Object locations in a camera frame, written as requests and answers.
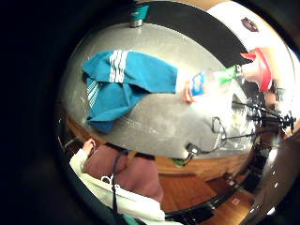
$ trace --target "metal table surface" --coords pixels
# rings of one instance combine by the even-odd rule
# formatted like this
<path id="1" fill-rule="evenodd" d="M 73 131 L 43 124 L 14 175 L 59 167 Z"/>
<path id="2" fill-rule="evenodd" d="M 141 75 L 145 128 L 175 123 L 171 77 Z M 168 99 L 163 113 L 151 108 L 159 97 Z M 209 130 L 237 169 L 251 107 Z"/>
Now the metal table surface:
<path id="1" fill-rule="evenodd" d="M 114 121 L 109 134 L 95 130 L 86 123 L 89 104 L 81 66 L 95 53 L 114 49 L 160 58 L 178 67 L 183 80 L 205 68 L 224 68 L 200 43 L 165 26 L 146 22 L 141 27 L 129 28 L 124 22 L 93 29 L 69 58 L 61 82 L 61 99 L 67 113 L 89 132 L 127 149 L 169 158 L 186 158 L 188 143 L 194 143 L 204 151 L 216 146 L 220 135 L 211 131 L 214 116 L 221 118 L 230 136 L 253 129 L 253 124 L 246 121 L 244 111 L 232 109 L 233 96 L 242 101 L 247 98 L 239 83 L 233 81 L 191 105 L 184 102 L 182 91 L 174 95 L 148 95 L 130 113 Z M 228 142 L 216 152 L 198 158 L 226 157 L 246 153 L 250 149 L 250 138 L 237 141 Z"/>

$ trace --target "person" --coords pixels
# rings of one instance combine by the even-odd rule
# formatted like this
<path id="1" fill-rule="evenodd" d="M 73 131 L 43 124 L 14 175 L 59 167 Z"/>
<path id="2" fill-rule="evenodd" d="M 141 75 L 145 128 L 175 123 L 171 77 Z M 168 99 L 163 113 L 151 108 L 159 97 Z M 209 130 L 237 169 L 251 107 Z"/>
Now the person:
<path id="1" fill-rule="evenodd" d="M 87 188 L 111 208 L 113 164 L 124 150 L 108 142 L 97 146 L 93 139 L 89 139 L 69 162 Z M 146 224 L 181 224 L 165 221 L 165 213 L 160 209 L 163 189 L 155 157 L 136 153 L 128 163 L 128 154 L 120 155 L 114 175 L 119 214 L 137 218 Z"/>

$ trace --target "white stripe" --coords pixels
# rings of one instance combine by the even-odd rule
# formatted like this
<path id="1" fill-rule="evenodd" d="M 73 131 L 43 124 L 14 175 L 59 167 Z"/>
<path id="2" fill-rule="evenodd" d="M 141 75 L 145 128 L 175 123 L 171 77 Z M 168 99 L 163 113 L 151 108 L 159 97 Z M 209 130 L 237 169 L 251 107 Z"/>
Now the white stripe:
<path id="1" fill-rule="evenodd" d="M 90 92 L 95 87 L 96 84 L 97 84 L 96 81 L 92 81 L 91 84 L 87 87 L 87 92 Z"/>
<path id="2" fill-rule="evenodd" d="M 97 98 L 97 94 L 98 94 L 98 88 L 96 93 L 92 96 L 92 98 L 90 99 L 90 107 L 92 108 L 93 105 L 95 104 L 96 98 Z"/>
<path id="3" fill-rule="evenodd" d="M 94 89 L 88 94 L 87 98 L 90 100 L 97 90 L 98 90 L 98 86 L 96 85 Z"/>
<path id="4" fill-rule="evenodd" d="M 120 77 L 120 68 L 119 68 L 119 65 L 120 65 L 121 59 L 122 59 L 122 50 L 118 50 L 117 57 L 114 60 L 114 64 L 113 64 L 113 68 L 115 70 L 115 80 L 114 81 L 116 83 L 117 83 L 117 81 L 119 80 L 119 77 Z"/>
<path id="5" fill-rule="evenodd" d="M 113 51 L 112 55 L 110 56 L 110 66 L 111 66 L 110 83 L 113 83 L 114 78 L 115 78 L 115 71 L 114 71 L 114 68 L 113 68 L 113 62 L 114 62 L 116 56 L 117 56 L 117 51 Z"/>
<path id="6" fill-rule="evenodd" d="M 124 80 L 124 70 L 126 67 L 126 59 L 128 57 L 128 51 L 123 51 L 123 57 L 122 60 L 120 62 L 120 77 L 119 77 L 119 82 L 122 83 Z"/>

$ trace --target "orange object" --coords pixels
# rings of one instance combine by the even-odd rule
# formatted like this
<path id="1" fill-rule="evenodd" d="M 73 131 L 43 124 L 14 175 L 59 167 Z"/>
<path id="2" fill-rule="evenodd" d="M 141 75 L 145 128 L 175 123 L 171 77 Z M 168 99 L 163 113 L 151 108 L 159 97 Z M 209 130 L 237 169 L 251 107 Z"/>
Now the orange object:
<path id="1" fill-rule="evenodd" d="M 255 48 L 250 53 L 241 53 L 241 55 L 253 61 L 242 66 L 246 81 L 255 82 L 259 86 L 260 92 L 269 90 L 272 85 L 273 76 L 267 52 L 264 52 L 262 48 Z"/>

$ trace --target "teal towel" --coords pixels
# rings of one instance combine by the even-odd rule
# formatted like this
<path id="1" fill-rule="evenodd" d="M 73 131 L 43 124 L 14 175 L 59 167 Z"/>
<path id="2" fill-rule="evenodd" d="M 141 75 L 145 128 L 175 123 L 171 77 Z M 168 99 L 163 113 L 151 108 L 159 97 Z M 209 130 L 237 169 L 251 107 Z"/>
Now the teal towel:
<path id="1" fill-rule="evenodd" d="M 177 68 L 140 52 L 99 52 L 82 70 L 91 108 L 87 122 L 106 133 L 147 94 L 175 93 Z"/>

